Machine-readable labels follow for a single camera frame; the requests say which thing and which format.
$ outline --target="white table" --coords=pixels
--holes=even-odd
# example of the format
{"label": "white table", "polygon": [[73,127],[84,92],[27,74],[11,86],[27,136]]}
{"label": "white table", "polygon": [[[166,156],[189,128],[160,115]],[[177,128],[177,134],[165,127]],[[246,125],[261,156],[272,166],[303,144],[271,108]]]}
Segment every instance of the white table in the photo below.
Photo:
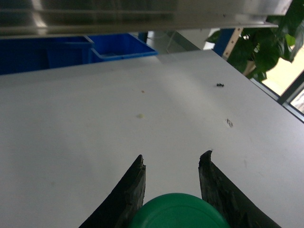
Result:
{"label": "white table", "polygon": [[200,197],[199,158],[213,149],[261,210],[299,228],[303,148],[304,124],[212,51],[2,76],[1,227],[77,228],[138,154],[145,202]]}

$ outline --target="green leaf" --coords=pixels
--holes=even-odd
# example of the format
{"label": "green leaf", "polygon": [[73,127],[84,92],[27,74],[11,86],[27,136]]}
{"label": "green leaf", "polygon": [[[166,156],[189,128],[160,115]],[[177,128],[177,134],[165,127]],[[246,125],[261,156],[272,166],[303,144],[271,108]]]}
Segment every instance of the green leaf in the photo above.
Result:
{"label": "green leaf", "polygon": [[277,20],[279,22],[278,34],[288,33],[289,35],[295,37],[296,30],[303,20],[304,1],[293,0],[285,16],[283,16],[280,20]]}
{"label": "green leaf", "polygon": [[289,34],[286,34],[286,35],[285,35],[285,39],[286,39],[287,44],[288,44],[289,46],[295,45],[295,38],[294,38],[294,37],[290,36]]}
{"label": "green leaf", "polygon": [[243,73],[247,66],[247,60],[251,58],[254,50],[254,45],[250,40],[245,40],[240,37],[234,46],[227,62],[230,63],[235,69]]}
{"label": "green leaf", "polygon": [[242,31],[242,36],[253,36],[260,28],[244,28]]}
{"label": "green leaf", "polygon": [[260,28],[255,39],[260,45],[263,43],[273,44],[277,41],[277,37],[270,28]]}
{"label": "green leaf", "polygon": [[221,30],[218,30],[218,31],[214,32],[210,37],[208,37],[206,39],[206,42],[216,43],[217,40],[219,39],[220,34],[221,34]]}
{"label": "green leaf", "polygon": [[294,58],[291,58],[292,49],[289,47],[287,41],[284,41],[284,54],[281,56],[282,59],[292,62]]}
{"label": "green leaf", "polygon": [[291,55],[290,55],[290,58],[292,58],[292,60],[294,59],[294,57],[296,56],[298,51],[303,46],[303,42],[304,42],[304,20],[302,21],[301,25],[297,28],[294,37],[295,37],[294,49],[293,49],[293,51],[291,52]]}
{"label": "green leaf", "polygon": [[266,72],[272,69],[282,56],[282,46],[279,42],[273,45],[265,43],[260,46],[260,51],[255,55],[257,69]]}
{"label": "green leaf", "polygon": [[254,78],[258,82],[262,82],[267,79],[266,72],[261,71],[260,69],[254,69],[250,74],[247,75],[247,78]]}

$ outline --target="houseplant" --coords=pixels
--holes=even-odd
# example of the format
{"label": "houseplant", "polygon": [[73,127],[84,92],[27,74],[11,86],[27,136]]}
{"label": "houseplant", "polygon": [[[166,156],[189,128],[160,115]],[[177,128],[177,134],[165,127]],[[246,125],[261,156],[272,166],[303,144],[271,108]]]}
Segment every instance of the houseplant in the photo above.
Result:
{"label": "houseplant", "polygon": [[[285,16],[268,16],[267,22],[277,28],[245,28],[239,37],[228,62],[243,73],[248,61],[254,62],[254,69],[246,74],[261,82],[266,72],[283,58],[289,62],[304,41],[304,0],[293,0]],[[206,41],[216,43],[221,30],[213,33]]]}

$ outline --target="green lid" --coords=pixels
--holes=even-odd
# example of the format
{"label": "green lid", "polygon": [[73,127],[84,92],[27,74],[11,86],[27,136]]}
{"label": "green lid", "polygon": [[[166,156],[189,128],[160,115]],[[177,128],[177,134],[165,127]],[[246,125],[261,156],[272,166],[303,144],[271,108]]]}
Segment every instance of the green lid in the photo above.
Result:
{"label": "green lid", "polygon": [[230,228],[210,204],[192,195],[171,193],[146,203],[128,228]]}

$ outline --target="green object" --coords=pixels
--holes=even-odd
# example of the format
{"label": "green object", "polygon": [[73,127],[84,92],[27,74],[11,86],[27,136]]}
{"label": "green object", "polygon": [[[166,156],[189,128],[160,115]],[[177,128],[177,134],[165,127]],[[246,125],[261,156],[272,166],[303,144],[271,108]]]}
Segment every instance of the green object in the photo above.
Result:
{"label": "green object", "polygon": [[[247,61],[254,61],[255,70],[246,75],[258,82],[267,79],[266,72],[276,66],[279,59],[293,62],[304,43],[304,0],[293,0],[286,15],[268,16],[267,22],[277,28],[245,28],[235,44],[227,62],[243,73]],[[216,43],[220,32],[207,41]]]}
{"label": "green object", "polygon": [[230,228],[210,204],[192,195],[171,193],[146,203],[128,228]]}

